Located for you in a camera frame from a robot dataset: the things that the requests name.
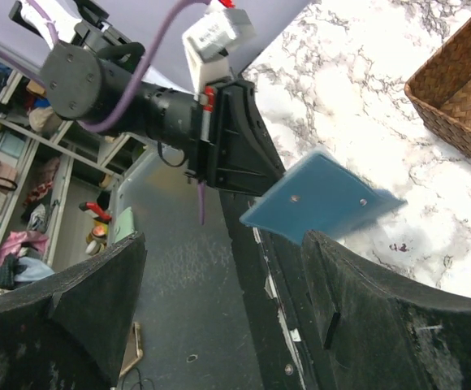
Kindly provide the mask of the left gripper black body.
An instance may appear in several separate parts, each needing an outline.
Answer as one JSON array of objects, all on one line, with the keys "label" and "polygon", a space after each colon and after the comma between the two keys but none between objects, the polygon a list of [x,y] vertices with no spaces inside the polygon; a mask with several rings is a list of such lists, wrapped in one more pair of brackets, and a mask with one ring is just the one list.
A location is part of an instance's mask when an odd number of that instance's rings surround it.
[{"label": "left gripper black body", "polygon": [[234,185],[228,183],[228,173],[220,169],[219,152],[216,150],[224,129],[221,95],[231,83],[231,79],[219,79],[207,84],[198,97],[192,93],[184,94],[191,115],[185,175],[219,191],[236,190]]}]

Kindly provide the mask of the blue leather card holder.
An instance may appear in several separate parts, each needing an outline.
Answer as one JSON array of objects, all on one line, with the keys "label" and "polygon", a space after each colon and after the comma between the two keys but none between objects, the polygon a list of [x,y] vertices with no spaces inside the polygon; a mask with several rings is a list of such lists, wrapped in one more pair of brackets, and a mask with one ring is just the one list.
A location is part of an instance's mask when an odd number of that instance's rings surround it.
[{"label": "blue leather card holder", "polygon": [[316,149],[288,170],[240,217],[248,227],[301,244],[307,231],[338,240],[406,203]]}]

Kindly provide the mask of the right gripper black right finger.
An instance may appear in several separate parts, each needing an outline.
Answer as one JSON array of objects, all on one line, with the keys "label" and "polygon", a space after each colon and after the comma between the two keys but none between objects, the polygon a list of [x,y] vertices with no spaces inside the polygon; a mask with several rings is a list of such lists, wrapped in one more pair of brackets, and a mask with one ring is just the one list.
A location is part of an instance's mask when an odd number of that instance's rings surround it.
[{"label": "right gripper black right finger", "polygon": [[325,389],[471,389],[471,298],[399,275],[320,232],[302,261]]}]

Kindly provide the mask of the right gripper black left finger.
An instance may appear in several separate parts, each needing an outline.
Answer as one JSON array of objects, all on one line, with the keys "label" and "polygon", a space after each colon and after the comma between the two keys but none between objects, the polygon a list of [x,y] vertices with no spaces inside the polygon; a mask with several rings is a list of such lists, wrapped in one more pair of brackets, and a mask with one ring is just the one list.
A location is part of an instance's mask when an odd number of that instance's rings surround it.
[{"label": "right gripper black left finger", "polygon": [[0,295],[0,389],[116,386],[145,259],[138,232]]}]

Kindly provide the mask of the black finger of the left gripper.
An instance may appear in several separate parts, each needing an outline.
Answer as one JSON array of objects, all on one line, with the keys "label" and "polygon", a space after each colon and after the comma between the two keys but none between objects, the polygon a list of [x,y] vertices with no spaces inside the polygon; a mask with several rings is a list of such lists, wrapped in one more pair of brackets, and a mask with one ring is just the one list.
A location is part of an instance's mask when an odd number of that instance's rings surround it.
[{"label": "black finger of the left gripper", "polygon": [[274,142],[256,104],[257,88],[251,81],[243,80],[243,82],[245,87],[244,104],[248,115],[248,124],[252,129],[261,151],[266,156],[266,160],[279,175],[283,175],[285,172],[283,162],[274,146]]},{"label": "black finger of the left gripper", "polygon": [[260,197],[284,174],[281,158],[255,102],[255,84],[223,80],[214,91],[206,183]]}]

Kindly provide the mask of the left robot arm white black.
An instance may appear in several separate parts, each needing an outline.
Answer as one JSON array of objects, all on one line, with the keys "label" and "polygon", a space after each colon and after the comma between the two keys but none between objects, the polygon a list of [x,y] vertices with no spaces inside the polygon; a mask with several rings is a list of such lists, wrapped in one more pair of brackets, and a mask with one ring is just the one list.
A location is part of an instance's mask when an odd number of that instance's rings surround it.
[{"label": "left robot arm white black", "polygon": [[255,86],[232,75],[229,55],[252,39],[247,13],[231,1],[208,1],[182,36],[192,91],[149,83],[146,72],[175,17],[177,2],[153,44],[129,41],[92,1],[73,15],[56,1],[17,1],[11,20],[47,43],[40,78],[55,113],[90,132],[139,131],[181,150],[186,175],[230,193],[260,197],[284,173],[255,102]]}]

